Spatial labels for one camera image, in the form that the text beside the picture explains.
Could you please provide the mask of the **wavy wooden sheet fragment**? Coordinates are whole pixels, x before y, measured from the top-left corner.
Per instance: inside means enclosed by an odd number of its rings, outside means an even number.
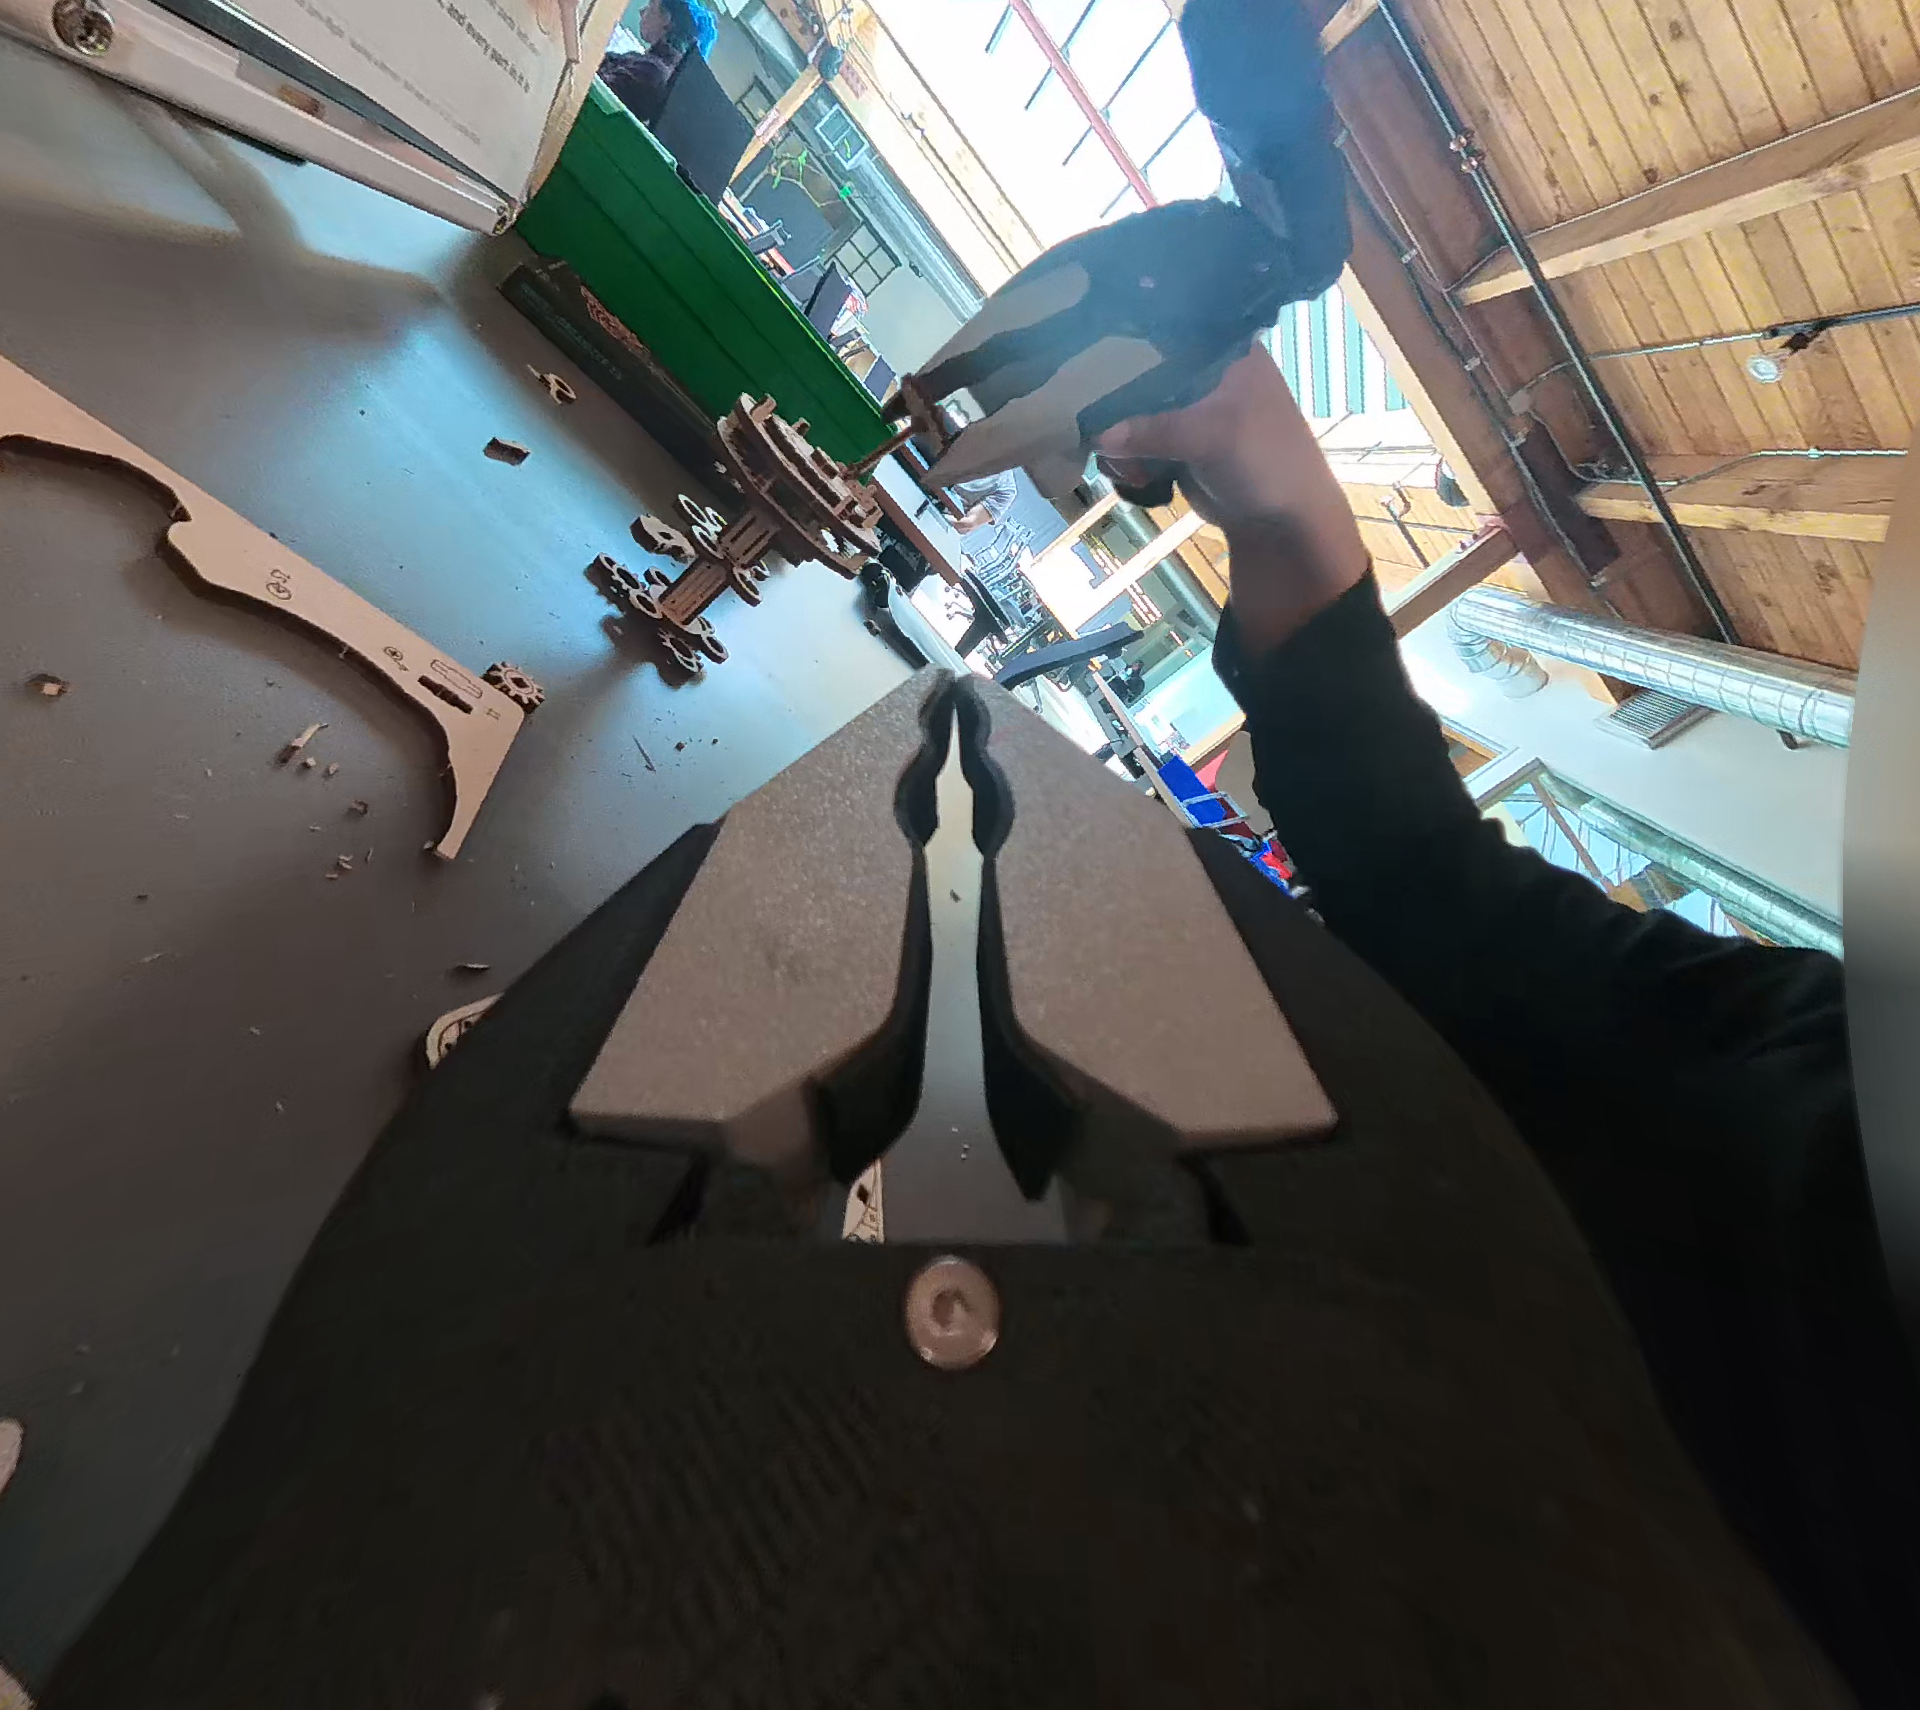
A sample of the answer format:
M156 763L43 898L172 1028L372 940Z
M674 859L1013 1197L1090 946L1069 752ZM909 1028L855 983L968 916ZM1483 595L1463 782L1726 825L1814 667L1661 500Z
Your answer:
M444 744L451 798L444 831L430 852L446 863L462 855L529 720L484 683L484 670L444 654L8 360L3 364L3 440L7 446L97 460L142 481L167 503L170 519L163 542L195 582L332 643L381 686L415 706Z

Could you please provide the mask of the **green plastic bin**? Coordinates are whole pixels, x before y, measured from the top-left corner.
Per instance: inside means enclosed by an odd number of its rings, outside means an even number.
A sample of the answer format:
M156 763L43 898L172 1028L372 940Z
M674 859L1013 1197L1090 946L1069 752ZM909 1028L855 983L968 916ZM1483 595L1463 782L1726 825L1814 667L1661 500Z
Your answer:
M526 263L569 263L717 418L772 399L857 471L889 440L877 399L604 84L515 235Z

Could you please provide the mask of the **person's right hand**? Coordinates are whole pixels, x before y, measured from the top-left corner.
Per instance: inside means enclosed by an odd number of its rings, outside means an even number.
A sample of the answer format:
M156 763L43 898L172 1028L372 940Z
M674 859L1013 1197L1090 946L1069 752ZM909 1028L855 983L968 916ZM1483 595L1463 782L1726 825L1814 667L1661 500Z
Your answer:
M1200 400L1133 418L1098 443L1117 485L1169 469L1228 553L1228 611L1259 659L1350 595L1372 557L1285 372L1255 346Z

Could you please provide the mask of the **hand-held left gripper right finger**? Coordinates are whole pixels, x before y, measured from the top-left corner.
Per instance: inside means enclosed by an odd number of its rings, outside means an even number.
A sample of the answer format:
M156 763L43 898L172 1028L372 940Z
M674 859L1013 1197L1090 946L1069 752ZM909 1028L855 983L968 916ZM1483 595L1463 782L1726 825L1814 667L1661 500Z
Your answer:
M1127 1199L1336 1109L1192 836L1006 691L956 686L982 1093L1021 1195Z

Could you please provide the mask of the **silver ventilation duct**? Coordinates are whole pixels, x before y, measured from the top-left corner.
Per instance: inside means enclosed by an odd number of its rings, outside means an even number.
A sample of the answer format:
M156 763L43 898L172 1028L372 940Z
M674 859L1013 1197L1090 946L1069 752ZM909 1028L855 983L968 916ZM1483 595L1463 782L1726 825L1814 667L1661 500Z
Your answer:
M1852 746L1859 681L1849 670L1624 618L1583 614L1500 588L1460 595L1448 609L1448 622L1456 646L1516 649L1796 743L1837 751Z

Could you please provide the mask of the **wooden gear model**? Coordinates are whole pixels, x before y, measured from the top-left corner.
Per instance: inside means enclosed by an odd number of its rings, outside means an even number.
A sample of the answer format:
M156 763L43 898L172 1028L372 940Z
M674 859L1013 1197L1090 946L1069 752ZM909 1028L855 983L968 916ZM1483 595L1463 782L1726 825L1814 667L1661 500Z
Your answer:
M722 495L683 492L673 512L640 512L627 551L589 561L611 641L671 683L697 683L731 661L729 616L765 607L800 571L853 587L877 630L896 591L877 487L772 397L741 397L714 435Z

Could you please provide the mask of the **person's right forearm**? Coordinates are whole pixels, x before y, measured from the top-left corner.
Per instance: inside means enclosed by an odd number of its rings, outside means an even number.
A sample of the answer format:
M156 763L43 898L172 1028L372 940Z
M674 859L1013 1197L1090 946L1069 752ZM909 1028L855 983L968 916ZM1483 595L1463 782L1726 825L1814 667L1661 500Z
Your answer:
M1637 910L1472 800L1367 574L1214 667L1332 934L1460 1056L1624 1281L1884 1294L1837 954Z

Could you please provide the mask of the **red ceiling pipe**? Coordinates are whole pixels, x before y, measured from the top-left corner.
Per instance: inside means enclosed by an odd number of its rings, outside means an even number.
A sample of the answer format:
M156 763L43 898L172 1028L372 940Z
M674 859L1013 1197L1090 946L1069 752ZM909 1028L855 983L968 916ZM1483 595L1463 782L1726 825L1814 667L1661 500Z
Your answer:
M1151 186L1141 163L1135 161L1131 151L1124 146L1120 136L1115 133L1108 113L1093 99L1078 71L1072 67L1069 52L1053 39L1045 18L1034 8L1034 0L1003 0L1009 12L1021 20L1027 36L1041 50L1046 71L1057 78L1075 108L1078 111L1086 136L1095 139L1098 146L1115 163L1122 183L1138 200L1142 211L1155 211L1160 204L1155 189Z

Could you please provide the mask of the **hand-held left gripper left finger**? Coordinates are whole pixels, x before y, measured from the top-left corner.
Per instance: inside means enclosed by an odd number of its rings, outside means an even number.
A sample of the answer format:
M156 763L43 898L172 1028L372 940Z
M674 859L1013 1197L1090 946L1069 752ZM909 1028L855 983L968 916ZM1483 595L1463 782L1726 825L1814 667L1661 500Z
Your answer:
M926 668L720 822L571 1120L811 1187L919 1109L955 677Z

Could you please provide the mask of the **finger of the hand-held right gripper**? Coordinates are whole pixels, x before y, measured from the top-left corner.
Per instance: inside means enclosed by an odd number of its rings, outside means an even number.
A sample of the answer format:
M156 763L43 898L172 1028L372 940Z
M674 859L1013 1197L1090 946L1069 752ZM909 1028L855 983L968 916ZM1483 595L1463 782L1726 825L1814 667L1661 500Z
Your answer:
M948 451L928 462L926 488L956 499L977 483L1021 472L1045 497L1069 492L1117 426L1192 402L1192 355L1155 349L1164 356L1164 384L1153 393L1141 386L1101 395L1106 379L1095 376L1095 360L1117 352L1117 345L1101 345L1034 395L926 395L965 425Z
M913 375L916 397L1032 397L1086 352L1101 346L1095 376L1101 397L1164 386L1164 356L1141 332L1148 295L1164 289L1163 269L1141 265L1096 271L1075 260L1006 283Z

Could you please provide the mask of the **person's dark clothed body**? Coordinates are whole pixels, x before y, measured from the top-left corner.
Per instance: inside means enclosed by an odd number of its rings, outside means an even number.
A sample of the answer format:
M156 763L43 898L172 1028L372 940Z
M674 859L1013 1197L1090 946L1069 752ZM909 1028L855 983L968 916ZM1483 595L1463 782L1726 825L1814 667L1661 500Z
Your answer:
M1917 1706L1917 1360L1833 954L1705 940L1608 1015L1567 1187L1719 1502L1861 1706Z

